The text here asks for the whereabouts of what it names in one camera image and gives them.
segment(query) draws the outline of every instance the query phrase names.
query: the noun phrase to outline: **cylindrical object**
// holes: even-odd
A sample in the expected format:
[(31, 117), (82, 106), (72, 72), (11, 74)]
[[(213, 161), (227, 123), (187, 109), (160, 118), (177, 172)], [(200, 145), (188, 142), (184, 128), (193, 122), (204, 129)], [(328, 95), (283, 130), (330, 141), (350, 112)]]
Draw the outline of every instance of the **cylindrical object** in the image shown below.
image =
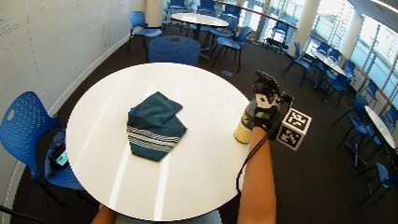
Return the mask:
[(236, 140), (240, 143), (248, 144), (252, 138), (252, 126), (253, 126), (253, 115), (257, 103), (256, 98), (248, 104), (244, 114), (240, 119), (240, 123), (237, 125), (237, 129), (235, 132)]

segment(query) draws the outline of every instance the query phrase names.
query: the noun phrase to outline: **white stripe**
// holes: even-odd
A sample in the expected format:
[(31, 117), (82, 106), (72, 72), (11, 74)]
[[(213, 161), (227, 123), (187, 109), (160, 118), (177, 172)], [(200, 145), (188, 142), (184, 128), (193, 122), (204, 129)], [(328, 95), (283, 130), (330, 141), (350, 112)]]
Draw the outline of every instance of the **white stripe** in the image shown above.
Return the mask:
[(135, 134), (135, 133), (128, 133), (128, 136), (133, 137), (139, 140), (143, 140), (145, 142), (153, 143), (153, 144), (171, 146), (171, 147), (173, 147), (176, 145), (176, 142), (164, 142), (163, 140), (159, 140), (159, 139), (155, 139), (155, 138), (151, 138), (151, 137), (145, 137), (145, 136), (141, 136), (141, 135)]
[(148, 142), (140, 141), (136, 138), (130, 138), (130, 142), (139, 145), (139, 146), (141, 146), (141, 147), (147, 147), (147, 148), (151, 148), (151, 149), (157, 150), (157, 151), (169, 152), (172, 150), (172, 147), (163, 147), (160, 145), (151, 144)]
[(163, 136), (163, 135), (151, 133), (151, 132), (147, 131), (147, 130), (140, 130), (140, 129), (133, 128), (133, 127), (130, 127), (130, 126), (127, 126), (127, 130), (128, 130), (130, 132), (132, 132), (132, 133), (140, 133), (141, 135), (153, 136), (152, 138), (161, 139), (161, 140), (164, 140), (164, 141), (180, 141), (180, 138), (179, 138), (179, 137), (168, 137), (168, 136)]

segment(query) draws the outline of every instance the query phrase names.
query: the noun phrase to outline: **striped cloth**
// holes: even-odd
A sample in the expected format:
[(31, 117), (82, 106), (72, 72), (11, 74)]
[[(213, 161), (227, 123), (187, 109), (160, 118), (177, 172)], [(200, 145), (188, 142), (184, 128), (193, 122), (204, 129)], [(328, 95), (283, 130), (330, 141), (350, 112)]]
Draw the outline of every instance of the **striped cloth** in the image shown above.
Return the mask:
[(187, 132), (176, 117), (181, 109), (159, 91), (131, 109), (127, 133), (136, 156), (160, 161), (171, 152)]

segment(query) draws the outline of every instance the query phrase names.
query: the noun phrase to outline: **desk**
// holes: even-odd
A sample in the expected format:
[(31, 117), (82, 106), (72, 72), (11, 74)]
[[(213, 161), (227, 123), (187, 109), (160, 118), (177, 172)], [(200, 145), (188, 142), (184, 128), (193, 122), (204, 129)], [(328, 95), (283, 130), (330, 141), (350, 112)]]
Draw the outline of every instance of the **desk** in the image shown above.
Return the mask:
[[(228, 21), (223, 19), (205, 16), (196, 13), (176, 13), (172, 15), (172, 18), (177, 21), (184, 21), (197, 25), (197, 30), (200, 31), (201, 25), (213, 26), (213, 27), (227, 27)], [(196, 32), (196, 40), (200, 40), (200, 32)]]
[(384, 136), (386, 142), (389, 143), (389, 146), (392, 148), (396, 148), (394, 139), (393, 139), (393, 136), (390, 135), (390, 132), (389, 132), (389, 129), (388, 129), (388, 126), (386, 126), (385, 122), (381, 120), (380, 116), (370, 109), (369, 106), (365, 106), (365, 110), (366, 110), (366, 112), (370, 116), (372, 123), (373, 123), (378, 133)]
[[(177, 117), (188, 128), (160, 162), (132, 155), (127, 136), (127, 113), (156, 91), (183, 104)], [(221, 207), (237, 195), (248, 156), (248, 145), (235, 138), (247, 105), (223, 78), (185, 64), (140, 64), (106, 77), (67, 125), (70, 164), (86, 190), (111, 209), (145, 220), (180, 220)]]
[[(337, 63), (329, 57), (327, 57), (324, 54), (321, 54), (317, 51), (312, 51), (312, 54), (340, 75), (344, 75), (344, 76), (346, 75), (345, 71), (341, 69), (341, 67), (337, 65)], [(321, 74), (320, 80), (316, 82), (315, 89), (319, 87), (319, 85), (321, 84), (321, 82), (324, 80), (324, 74), (325, 74), (325, 71)]]

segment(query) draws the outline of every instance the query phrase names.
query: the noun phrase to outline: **black cable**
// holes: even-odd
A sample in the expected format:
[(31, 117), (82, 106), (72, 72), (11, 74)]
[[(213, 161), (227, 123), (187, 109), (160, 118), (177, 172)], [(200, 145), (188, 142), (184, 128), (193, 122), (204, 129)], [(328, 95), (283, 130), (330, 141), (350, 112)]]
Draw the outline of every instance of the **black cable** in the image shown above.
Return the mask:
[(7, 213), (7, 214), (11, 214), (16, 217), (23, 217), (23, 218), (27, 218), (27, 219), (31, 219), (42, 224), (47, 224), (44, 221), (42, 221), (40, 219), (38, 219), (36, 217), (31, 217), (23, 213), (19, 213), (19, 212), (15, 212), (14, 210), (11, 210), (10, 208), (7, 208), (6, 206), (0, 205), (0, 211)]

